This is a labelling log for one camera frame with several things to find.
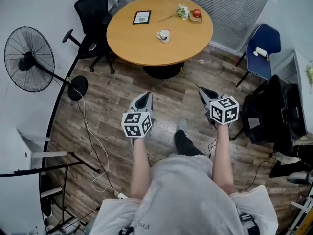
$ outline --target standing fan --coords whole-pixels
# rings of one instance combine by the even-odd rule
[[[55,77],[68,85],[71,100],[78,101],[86,94],[88,81],[85,77],[77,76],[69,82],[54,74],[51,47],[33,28],[21,27],[11,33],[5,44],[4,62],[13,82],[28,92],[44,90]]]

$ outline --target white mug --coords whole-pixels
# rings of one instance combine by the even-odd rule
[[[167,29],[161,30],[156,34],[157,38],[161,39],[161,42],[167,44],[171,39],[171,33]]]

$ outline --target fan base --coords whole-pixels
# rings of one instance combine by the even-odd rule
[[[72,101],[78,101],[82,99],[82,96],[84,96],[87,92],[88,88],[88,81],[84,76],[77,76],[71,80],[71,83],[73,85],[68,87],[67,94],[70,100]]]

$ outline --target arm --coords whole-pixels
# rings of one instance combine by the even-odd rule
[[[233,170],[229,154],[228,126],[217,126],[217,141],[213,161],[213,181],[228,195],[236,192],[234,187]]]
[[[142,200],[151,183],[150,168],[144,139],[134,141],[131,198]]]

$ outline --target red apple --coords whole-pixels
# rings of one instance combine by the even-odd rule
[[[195,9],[195,10],[192,11],[192,15],[195,18],[199,18],[199,17],[201,17],[201,11],[199,9]]]

